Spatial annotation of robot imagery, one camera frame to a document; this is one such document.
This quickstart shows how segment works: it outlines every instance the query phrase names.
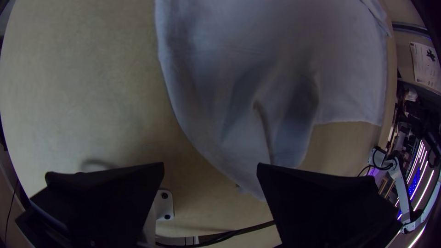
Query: cable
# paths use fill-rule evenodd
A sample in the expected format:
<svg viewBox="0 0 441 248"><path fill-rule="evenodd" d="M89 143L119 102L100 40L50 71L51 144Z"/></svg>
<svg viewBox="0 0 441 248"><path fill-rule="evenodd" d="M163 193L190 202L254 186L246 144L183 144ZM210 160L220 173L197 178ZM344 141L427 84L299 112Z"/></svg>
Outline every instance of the cable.
<svg viewBox="0 0 441 248"><path fill-rule="evenodd" d="M166 244L162 244L162 243L156 242L156 245L161 246L161 247L166 247L166 248L197 248L197 247L204 247L204 246L220 243L222 241L225 241L225 240L227 240L229 238L232 238L234 236L237 236L237 235L242 235L242 234L249 233L249 232L252 232L252 231L257 231L257 230L260 230L260 229L272 226L274 224L275 224L275 222L273 220L271 220L271 221L268 221L268 222L265 222L265 223L262 223L262 224L259 224L259 225L254 225L254 226L242 228L242 229L239 229L239 230L236 230L236 231L227 231L227 232L224 232L224 233L219 233L218 237L216 237L216 238L214 238L212 240L203 242L203 243L199 243L199 244L193 244L193 245L166 245Z"/></svg>
<svg viewBox="0 0 441 248"><path fill-rule="evenodd" d="M11 209L12 209L12 204L14 203L15 190L17 189L17 185L18 185L18 179L17 179L17 182L15 183L14 192L12 193L11 205L9 206L8 218L6 219L6 228L5 228L5 245L6 245L6 235L7 235L7 233L8 233L9 216L11 215Z"/></svg>
<svg viewBox="0 0 441 248"><path fill-rule="evenodd" d="M373 165L368 165L368 166L366 166L365 168L363 168L363 169L360 171L360 173L358 173L358 176L357 176L357 177L359 177L359 176L362 174L362 172L363 172L364 170L366 170L366 168L370 168L370 167L375 167L375 166L373 166Z"/></svg>

